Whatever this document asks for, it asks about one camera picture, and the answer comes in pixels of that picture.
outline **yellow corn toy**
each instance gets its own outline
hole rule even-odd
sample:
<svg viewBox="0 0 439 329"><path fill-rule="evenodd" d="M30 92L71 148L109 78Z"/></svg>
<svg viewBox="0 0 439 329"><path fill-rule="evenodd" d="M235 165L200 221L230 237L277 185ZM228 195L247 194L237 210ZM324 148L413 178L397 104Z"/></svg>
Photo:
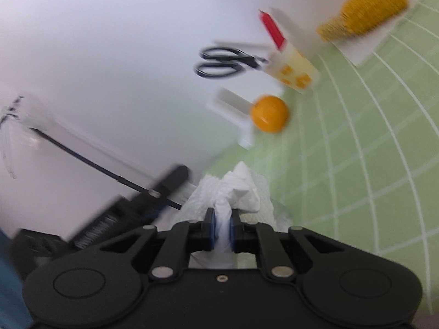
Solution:
<svg viewBox="0 0 439 329"><path fill-rule="evenodd" d="M408 7L408 0L347 0L337 17L321 24L317 33L324 41L362 35Z"/></svg>

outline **black cable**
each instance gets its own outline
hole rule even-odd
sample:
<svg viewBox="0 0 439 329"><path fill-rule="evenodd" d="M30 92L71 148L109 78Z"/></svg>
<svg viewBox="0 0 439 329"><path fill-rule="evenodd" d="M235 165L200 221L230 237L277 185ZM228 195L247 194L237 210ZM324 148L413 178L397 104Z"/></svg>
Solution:
<svg viewBox="0 0 439 329"><path fill-rule="evenodd" d="M0 120L0 126L2 123L4 123L5 120L3 119L7 119L7 115L5 115L4 117L2 117L2 119ZM62 143L58 142L57 140L51 138L49 135L46 135L44 132L42 132L41 130L37 129L37 128L31 128L32 131L34 131L38 136L44 138L45 140L49 141L50 143L54 144L56 147L62 149L64 152L68 153L69 155L73 156L74 158L84 162L85 164L89 165L90 167L100 171L101 173L109 176L110 178L113 178L115 181L118 181L119 183L126 185L127 187L130 187L131 189L137 190L140 193L148 193L148 189L141 187L140 185L137 185L136 183L133 183L131 181L129 181L128 179L125 179L124 177L121 177L120 175L117 175L113 172L110 172L108 169L105 169L103 167L101 167L100 165L90 161L89 159L85 158L84 156L81 156L79 153L73 151L72 149L70 149L69 147L63 145ZM173 202L172 200L166 199L165 201L166 205L172 206L172 208L181 209L181 205L177 204L175 202Z"/></svg>

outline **white napkin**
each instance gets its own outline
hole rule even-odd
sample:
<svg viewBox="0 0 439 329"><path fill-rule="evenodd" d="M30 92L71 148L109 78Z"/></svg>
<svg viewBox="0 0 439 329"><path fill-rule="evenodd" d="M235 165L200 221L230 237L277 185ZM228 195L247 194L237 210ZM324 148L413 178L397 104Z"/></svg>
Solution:
<svg viewBox="0 0 439 329"><path fill-rule="evenodd" d="M222 179L206 175L174 217L173 223L190 219L202 220L208 208L215 209L215 248L210 252L193 253L190 267L236 268L238 266L239 257L232 252L230 245L229 223L232 209L241 209L243 213L247 213L243 215L243 221L265 222L276 229L268 183L263 176L249 169L244 162L239 162L235 169Z"/></svg>
<svg viewBox="0 0 439 329"><path fill-rule="evenodd" d="M403 21L404 17L413 11L418 2L419 0L409 0L409 6L404 12L389 19L365 35L338 39L332 43L353 65L358 67L374 54L374 51L385 41L389 33Z"/></svg>

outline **red marker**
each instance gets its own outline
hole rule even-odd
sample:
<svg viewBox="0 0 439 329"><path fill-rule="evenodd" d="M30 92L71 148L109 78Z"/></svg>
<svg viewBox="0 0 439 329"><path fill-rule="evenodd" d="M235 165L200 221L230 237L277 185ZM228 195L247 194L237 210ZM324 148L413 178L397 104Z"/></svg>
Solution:
<svg viewBox="0 0 439 329"><path fill-rule="evenodd" d="M277 27L276 22L271 18L271 16L268 13L263 12L261 10L259 11L260 11L259 18L261 19L268 33L270 33L271 39L276 44L277 49L281 50L282 45L285 42L285 38L282 35L282 32Z"/></svg>

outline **black scissor handle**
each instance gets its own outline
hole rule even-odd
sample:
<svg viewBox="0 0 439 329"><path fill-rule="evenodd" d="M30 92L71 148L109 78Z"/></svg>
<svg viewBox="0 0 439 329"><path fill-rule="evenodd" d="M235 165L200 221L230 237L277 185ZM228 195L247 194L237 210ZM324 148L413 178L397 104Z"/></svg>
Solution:
<svg viewBox="0 0 439 329"><path fill-rule="evenodd" d="M228 68L230 71L226 71L225 73L207 73L205 69L219 69L219 68ZM197 75L202 76L203 78L227 78L228 76L232 76L234 74L238 74L245 71L245 68L235 62L212 62L212 63L200 63L195 66L195 72Z"/></svg>
<svg viewBox="0 0 439 329"><path fill-rule="evenodd" d="M259 68L259 64L255 57L250 56L243 51L230 47L211 47L201 50L200 57L206 60L218 60L218 61L234 61L244 63L251 68Z"/></svg>

